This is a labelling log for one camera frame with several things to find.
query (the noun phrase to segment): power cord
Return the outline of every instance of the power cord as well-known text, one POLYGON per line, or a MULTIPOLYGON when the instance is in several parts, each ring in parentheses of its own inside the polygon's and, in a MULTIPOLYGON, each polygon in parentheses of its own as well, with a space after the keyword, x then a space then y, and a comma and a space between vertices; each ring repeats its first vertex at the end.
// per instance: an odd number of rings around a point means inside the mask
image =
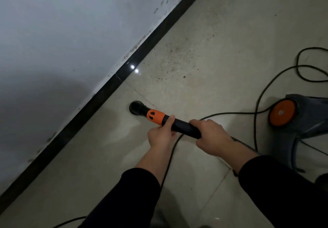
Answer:
MULTIPOLYGON (((274 103, 274 104, 272 104, 271 106, 269 106, 268 108, 266 108, 265 110, 258 111, 258 107, 259 107, 259 104, 260 104, 261 98, 263 97, 265 91, 269 88, 269 86, 271 86, 271 84, 272 84, 272 83, 273 83, 273 82, 274 82, 274 81, 275 81, 275 80, 276 80, 281 74, 283 74, 284 72, 286 72, 286 71, 288 71, 288 70, 290 70, 290 69, 293 69, 293 68, 295 69, 297 76, 298 76, 299 78, 301 78, 302 80, 304 80, 304 81, 307 81, 307 82, 316 82, 316 83, 328 82, 328 80, 320 80, 320 81, 310 80, 310 79, 307 79, 307 78, 305 78, 305 77, 303 77, 303 76, 301 75, 301 73, 299 72, 299 68, 300 68, 300 67, 304 67, 304 68, 312 68, 312 69, 314 69, 314 70, 317 70, 317 71, 323 73, 324 75, 326 75, 326 76, 328 77, 328 73, 327 73, 326 71, 324 71, 324 70, 318 68, 318 67, 311 66, 311 65, 299 65, 299 64, 298 64, 298 63, 299 63, 299 57, 300 57, 301 53, 304 52, 304 51, 306 51, 306 50, 322 50, 322 51, 326 51, 326 52, 328 52, 328 49, 326 49, 326 48, 320 48, 320 47, 309 47, 309 48, 302 49, 300 52, 298 52, 298 53, 297 53, 297 56, 296 56, 296 59, 295 59, 295 61, 296 61, 295 65, 294 65, 294 66, 291 66, 291 67, 289 67, 289 68, 286 68, 286 69, 284 69, 284 70, 282 70, 282 71, 281 71, 280 73, 278 73, 278 74, 277 74, 277 75, 276 75, 276 76, 275 76, 275 77, 274 77, 274 78, 268 83, 268 85, 263 89, 263 91, 261 92, 260 96, 258 97, 258 99, 257 99, 257 101, 256 101, 255 112, 221 112, 221 113, 216 113, 216 114, 209 115, 209 116, 204 117, 204 118, 202 118, 202 119, 200 119, 200 120, 204 120, 204 119, 211 118, 211 117, 214 117, 214 116, 225 115, 225 114, 254 115, 254 122, 253 122, 253 136, 254 136, 254 147, 255 147, 255 149, 253 149, 252 147, 248 146, 247 144, 245 144, 245 143, 239 141, 238 139, 236 139, 236 138, 234 138, 234 137, 232 137, 232 139, 233 139, 234 141, 238 141, 238 142, 242 143, 243 145, 245 145, 246 147, 248 147, 248 148, 251 149, 252 151, 255 151, 255 152, 257 152, 257 153, 259 154, 259 152, 258 152, 258 148, 257 148, 257 141, 256 141, 256 118, 257 118, 257 114, 261 114, 261 113, 265 113, 265 112, 267 112, 268 110, 270 110, 270 109, 276 104, 276 103, 274 103)), ((174 144, 174 146, 173 146, 173 149, 172 149, 172 152, 171 152, 171 156, 170 156, 170 159, 169 159, 169 164, 168 164, 168 166, 167 166, 167 168, 166 168, 166 172, 165 172, 165 175, 164 175, 164 178, 163 178, 162 184, 161 184, 161 190, 162 190, 162 188, 163 188, 163 185, 164 185, 164 182, 165 182, 165 179, 166 179, 167 173, 169 172, 169 168, 170 168, 170 165, 171 165, 171 162, 172 162, 172 158, 173 158, 173 154, 174 154, 175 148, 176 148, 178 142, 180 141, 180 139, 181 139, 182 137, 183 137, 183 134, 179 136, 179 138, 177 139, 177 141, 175 142, 175 144, 174 144)), ((310 147, 310 148, 312 148, 312 149, 315 149, 316 151, 319 151, 319 152, 325 154, 326 156, 328 156, 327 153, 325 153, 325 152, 323 152, 323 151, 321 151, 321 150, 318 150, 318 149, 315 148, 315 147, 310 146, 309 144, 305 143, 304 141, 300 140, 300 142, 303 143, 304 145, 306 145, 306 146, 308 146, 308 147, 310 147)), ((59 225, 57 225, 57 226, 55 226, 55 227, 53 227, 53 228, 58 228, 58 227, 61 227, 61 226, 63 226, 63 225, 66 225, 66 224, 68 224, 68 223, 70 223, 70 222, 73 222, 73 221, 76 221, 76 220, 79 220, 79 219, 84 219, 84 218, 86 218, 86 216, 79 217, 79 218, 74 218, 74 219, 71 219, 71 220, 66 221, 66 222, 64 222, 64 223, 61 223, 61 224, 59 224, 59 225)))

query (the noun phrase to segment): white wall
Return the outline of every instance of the white wall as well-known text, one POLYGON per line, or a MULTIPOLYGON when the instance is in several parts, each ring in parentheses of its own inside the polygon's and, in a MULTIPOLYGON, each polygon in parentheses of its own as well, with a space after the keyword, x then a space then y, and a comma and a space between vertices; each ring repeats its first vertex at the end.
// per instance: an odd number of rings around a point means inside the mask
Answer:
POLYGON ((178 2, 0 0, 0 193, 178 2))

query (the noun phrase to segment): black sleeve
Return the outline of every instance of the black sleeve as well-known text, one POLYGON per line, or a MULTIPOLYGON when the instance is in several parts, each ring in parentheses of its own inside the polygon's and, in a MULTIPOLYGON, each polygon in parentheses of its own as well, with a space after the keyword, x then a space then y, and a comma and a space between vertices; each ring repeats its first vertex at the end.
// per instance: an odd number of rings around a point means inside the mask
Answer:
POLYGON ((328 194, 272 157, 248 161, 239 182, 276 228, 326 226, 328 194))
POLYGON ((149 227, 159 195, 160 185, 152 173, 129 169, 80 227, 149 227))

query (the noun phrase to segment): person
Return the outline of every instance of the person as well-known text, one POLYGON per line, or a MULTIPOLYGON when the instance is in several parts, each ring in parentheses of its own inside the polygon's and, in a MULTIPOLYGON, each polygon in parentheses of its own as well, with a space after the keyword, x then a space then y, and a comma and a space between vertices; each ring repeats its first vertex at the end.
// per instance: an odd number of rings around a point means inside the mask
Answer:
MULTIPOLYGON (((169 163, 176 132, 175 117, 148 132, 149 151, 135 168, 122 174, 117 185, 87 216, 80 228, 146 227, 150 225, 169 163)), ((234 142, 212 120, 191 120, 201 132, 196 145, 224 159, 239 175, 239 183, 275 227, 326 226, 328 195, 322 189, 270 156, 259 156, 234 142)))

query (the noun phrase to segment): tile floor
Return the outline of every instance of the tile floor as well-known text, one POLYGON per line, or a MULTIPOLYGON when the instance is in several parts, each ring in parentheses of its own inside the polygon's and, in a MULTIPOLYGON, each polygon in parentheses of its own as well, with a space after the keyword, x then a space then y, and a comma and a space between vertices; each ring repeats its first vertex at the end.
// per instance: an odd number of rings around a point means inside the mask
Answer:
MULTIPOLYGON (((252 111, 264 86, 293 65, 299 50, 328 47, 327 20, 328 0, 197 0, 137 67, 138 73, 128 77, 0 216, 0 226, 52 227, 88 214, 149 148, 147 131, 154 125, 129 113, 133 100, 182 120, 252 111)), ((326 56, 305 53, 301 63, 327 68, 326 56)), ((326 84, 303 82, 290 71, 267 91, 260 108, 288 93, 328 97, 326 84)), ((258 119, 263 153, 271 139, 266 118, 262 114, 258 119)), ((213 119, 253 145, 252 117, 213 119)), ((309 143, 328 152, 325 140, 309 143)), ((311 172, 309 179, 327 171, 324 156, 302 146, 298 153, 311 172)), ((230 168, 197 149, 191 138, 177 147, 158 208, 172 227, 272 227, 230 168)))

